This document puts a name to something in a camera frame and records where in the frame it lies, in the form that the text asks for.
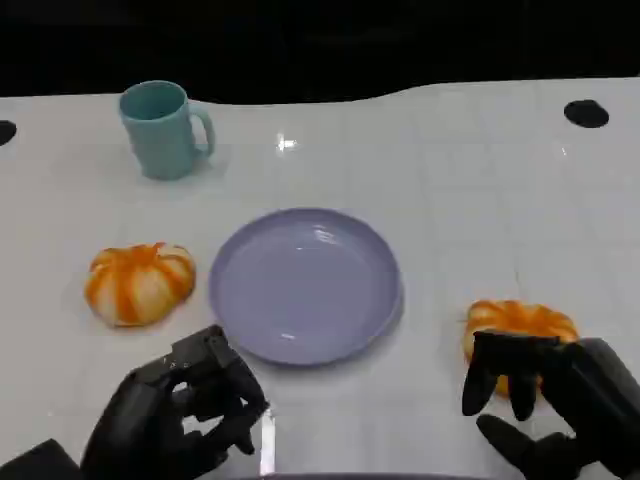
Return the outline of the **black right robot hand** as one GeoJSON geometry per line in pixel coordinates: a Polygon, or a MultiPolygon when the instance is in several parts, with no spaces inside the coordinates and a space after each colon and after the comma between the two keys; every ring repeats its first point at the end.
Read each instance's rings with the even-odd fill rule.
{"type": "Polygon", "coordinates": [[[462,394],[462,412],[494,449],[527,479],[576,479],[593,463],[619,479],[639,476],[639,384],[602,339],[564,343],[495,330],[474,335],[462,394]],[[538,440],[483,413],[497,387],[508,380],[517,420],[533,413],[543,396],[574,431],[538,440]]]}

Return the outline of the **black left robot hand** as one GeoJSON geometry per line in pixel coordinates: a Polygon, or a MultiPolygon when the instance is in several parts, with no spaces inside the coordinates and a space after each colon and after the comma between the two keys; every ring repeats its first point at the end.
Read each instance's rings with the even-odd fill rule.
{"type": "Polygon", "coordinates": [[[251,455],[269,403],[213,325],[131,370],[98,420],[80,463],[87,479],[197,479],[232,447],[251,455]]]}

